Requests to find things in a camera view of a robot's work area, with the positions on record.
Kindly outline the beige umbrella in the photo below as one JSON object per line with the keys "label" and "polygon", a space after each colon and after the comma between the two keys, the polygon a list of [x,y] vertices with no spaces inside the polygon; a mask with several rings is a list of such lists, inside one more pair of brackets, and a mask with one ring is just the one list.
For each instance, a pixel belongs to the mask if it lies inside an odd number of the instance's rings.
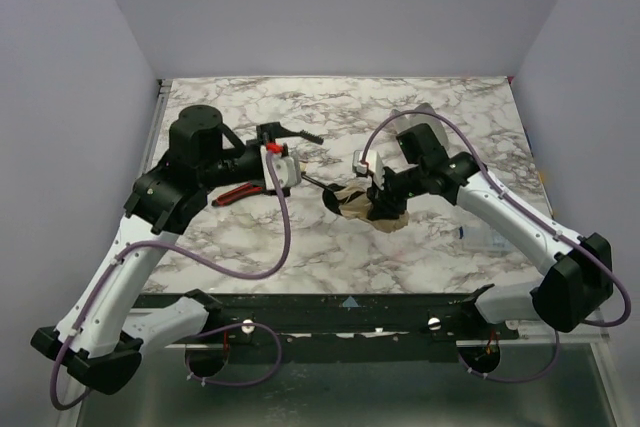
{"label": "beige umbrella", "polygon": [[401,214],[380,212],[368,198],[366,190],[358,185],[324,184],[306,173],[302,174],[302,178],[322,189],[323,205],[336,216],[365,222],[383,233],[399,231],[409,224],[407,210]]}

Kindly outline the pink umbrella case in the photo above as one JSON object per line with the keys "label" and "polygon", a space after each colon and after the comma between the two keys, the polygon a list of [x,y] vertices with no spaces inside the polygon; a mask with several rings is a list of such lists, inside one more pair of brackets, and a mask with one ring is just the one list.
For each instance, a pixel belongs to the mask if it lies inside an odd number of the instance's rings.
{"label": "pink umbrella case", "polygon": [[410,114],[399,116],[391,120],[385,129],[388,132],[397,135],[419,124],[427,124],[435,134],[439,143],[445,149],[449,149],[449,139],[444,129],[444,125],[439,119],[433,117],[434,113],[435,110],[431,104],[424,102],[411,110]]}

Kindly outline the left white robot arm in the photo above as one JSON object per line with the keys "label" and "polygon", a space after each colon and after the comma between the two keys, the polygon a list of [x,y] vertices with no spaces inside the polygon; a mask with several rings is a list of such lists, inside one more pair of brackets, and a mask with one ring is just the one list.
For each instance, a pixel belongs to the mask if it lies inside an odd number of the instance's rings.
{"label": "left white robot arm", "polygon": [[[243,142],[214,107],[192,105],[180,111],[170,125],[167,150],[134,182],[114,241],[88,287],[62,320],[37,329],[31,339],[32,347],[54,362],[49,393],[57,409],[64,407],[57,397],[62,368],[88,391],[113,395],[132,379],[144,356],[203,334],[218,309],[199,290],[136,323],[127,320],[166,252],[243,280],[268,278],[283,267],[291,247],[285,197],[301,182],[298,157],[283,141],[295,137],[323,142],[278,122],[257,126],[255,138]],[[179,237],[207,207],[213,190],[257,180],[277,196],[283,218],[284,245],[274,267],[242,273],[178,246]]]}

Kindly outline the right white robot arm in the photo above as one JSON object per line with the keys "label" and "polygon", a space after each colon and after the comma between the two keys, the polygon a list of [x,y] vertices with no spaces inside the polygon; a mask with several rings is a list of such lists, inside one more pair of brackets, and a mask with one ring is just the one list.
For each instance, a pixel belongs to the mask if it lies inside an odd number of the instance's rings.
{"label": "right white robot arm", "polygon": [[427,124],[399,133],[396,140],[407,170],[384,166],[371,148],[354,154],[354,172],[372,180],[368,197],[375,219],[398,215],[411,198],[439,196],[495,229],[541,275],[537,281],[479,288],[466,300],[469,315],[487,324],[542,321],[569,333],[611,297],[611,245],[604,237],[585,237],[540,214],[470,151],[448,155]]}

